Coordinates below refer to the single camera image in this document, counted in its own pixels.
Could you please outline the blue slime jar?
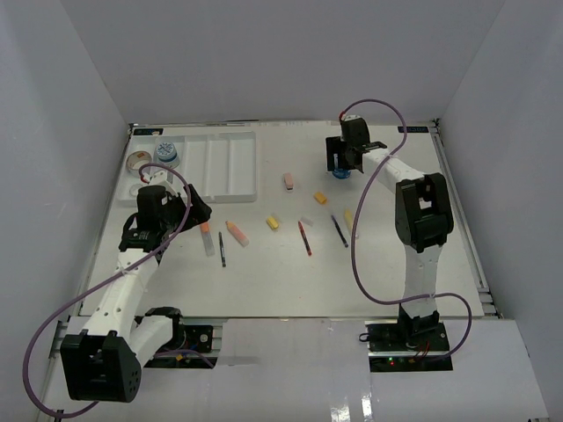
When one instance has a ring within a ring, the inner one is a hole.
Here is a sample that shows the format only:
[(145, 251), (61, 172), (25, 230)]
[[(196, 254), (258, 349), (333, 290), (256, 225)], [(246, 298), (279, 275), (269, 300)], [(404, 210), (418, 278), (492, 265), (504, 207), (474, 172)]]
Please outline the blue slime jar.
[(159, 142), (155, 148), (156, 162), (171, 169), (179, 166), (179, 154), (173, 142)]
[(347, 179), (351, 176), (351, 170), (335, 169), (332, 171), (332, 175), (337, 179)]

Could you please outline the black pen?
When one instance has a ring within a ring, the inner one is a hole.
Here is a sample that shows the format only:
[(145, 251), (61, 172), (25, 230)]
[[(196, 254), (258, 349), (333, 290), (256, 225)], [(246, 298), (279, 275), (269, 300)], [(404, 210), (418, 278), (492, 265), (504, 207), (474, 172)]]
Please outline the black pen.
[(223, 242), (223, 233), (221, 231), (218, 232), (218, 242), (219, 242), (222, 267), (225, 268), (227, 266), (227, 263), (226, 263), (226, 255), (225, 255), (224, 242)]

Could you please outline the purple gel pen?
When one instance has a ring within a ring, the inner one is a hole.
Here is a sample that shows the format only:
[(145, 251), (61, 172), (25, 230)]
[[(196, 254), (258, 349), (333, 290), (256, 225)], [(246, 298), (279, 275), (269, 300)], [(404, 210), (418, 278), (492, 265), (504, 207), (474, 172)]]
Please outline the purple gel pen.
[(342, 229), (341, 229), (341, 227), (340, 227), (340, 225), (339, 225), (339, 223), (338, 223), (336, 217), (335, 217), (333, 214), (330, 214), (330, 217), (331, 217), (331, 220), (332, 220), (332, 222), (333, 222), (333, 225), (334, 225), (334, 227), (335, 227), (335, 229), (336, 229), (336, 231), (337, 231), (337, 233), (338, 233), (338, 236), (339, 236), (339, 238), (340, 238), (340, 241), (343, 243), (343, 245), (344, 245), (345, 248), (348, 248), (349, 245), (348, 245), (347, 239), (345, 238), (345, 236), (344, 236), (344, 234), (343, 234), (343, 232), (342, 232)]

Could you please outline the large clear tape roll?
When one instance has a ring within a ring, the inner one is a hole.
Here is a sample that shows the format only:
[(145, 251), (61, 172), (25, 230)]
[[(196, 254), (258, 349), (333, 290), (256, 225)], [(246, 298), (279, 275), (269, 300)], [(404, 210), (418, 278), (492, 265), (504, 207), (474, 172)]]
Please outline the large clear tape roll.
[(133, 177), (140, 178), (139, 169), (152, 162), (151, 154), (145, 150), (137, 150), (128, 155), (125, 165), (126, 170)]

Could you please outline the red gel pen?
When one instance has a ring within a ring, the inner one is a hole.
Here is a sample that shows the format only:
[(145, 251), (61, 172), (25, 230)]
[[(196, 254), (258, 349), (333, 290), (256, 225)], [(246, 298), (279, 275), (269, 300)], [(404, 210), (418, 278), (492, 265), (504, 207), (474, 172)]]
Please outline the red gel pen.
[(300, 235), (303, 239), (304, 248), (307, 252), (307, 255), (310, 257), (310, 256), (312, 256), (312, 250), (311, 250), (308, 238), (306, 236), (306, 232), (304, 230), (303, 223), (300, 220), (298, 221), (298, 228), (299, 228), (299, 231), (300, 231)]

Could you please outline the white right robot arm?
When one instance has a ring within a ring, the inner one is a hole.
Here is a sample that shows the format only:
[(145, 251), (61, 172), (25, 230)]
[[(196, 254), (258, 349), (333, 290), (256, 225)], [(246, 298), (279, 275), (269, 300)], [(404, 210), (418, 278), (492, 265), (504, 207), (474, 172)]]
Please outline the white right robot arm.
[(438, 259), (454, 226), (445, 177), (415, 170), (381, 142), (372, 142), (362, 117), (343, 118), (340, 130), (341, 135), (325, 139), (327, 169), (379, 169), (380, 182), (395, 194), (395, 230), (406, 252), (397, 338), (405, 349), (418, 350), (439, 324), (435, 303)]

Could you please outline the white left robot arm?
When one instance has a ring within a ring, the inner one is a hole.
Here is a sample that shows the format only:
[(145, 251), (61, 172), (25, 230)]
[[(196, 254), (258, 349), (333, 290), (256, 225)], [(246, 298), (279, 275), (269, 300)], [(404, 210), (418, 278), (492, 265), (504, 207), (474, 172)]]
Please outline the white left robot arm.
[(131, 402), (142, 369), (157, 353), (175, 351), (186, 340), (181, 312), (173, 307), (136, 314), (145, 289), (159, 267), (164, 243), (175, 232), (207, 222), (210, 207), (193, 187), (190, 201), (164, 186), (145, 186), (137, 211), (122, 231), (116, 280), (78, 334), (64, 337), (60, 348), (69, 397), (77, 401)]

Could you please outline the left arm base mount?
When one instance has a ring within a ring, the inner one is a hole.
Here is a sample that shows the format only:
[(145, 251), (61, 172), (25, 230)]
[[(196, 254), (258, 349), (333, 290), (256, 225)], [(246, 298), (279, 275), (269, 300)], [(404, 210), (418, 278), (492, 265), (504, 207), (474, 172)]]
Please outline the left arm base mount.
[(171, 341), (160, 346), (158, 353), (189, 349), (199, 353), (210, 353), (214, 337), (212, 325), (180, 324), (179, 331)]

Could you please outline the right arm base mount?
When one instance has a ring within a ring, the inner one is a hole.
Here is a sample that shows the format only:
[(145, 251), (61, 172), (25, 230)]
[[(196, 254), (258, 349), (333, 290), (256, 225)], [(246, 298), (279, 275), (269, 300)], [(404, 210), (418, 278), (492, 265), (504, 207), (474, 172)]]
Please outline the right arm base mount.
[(398, 323), (367, 324), (358, 340), (369, 350), (370, 358), (383, 358), (387, 363), (404, 361), (413, 364), (434, 358), (450, 350), (443, 323), (421, 334), (408, 337)]

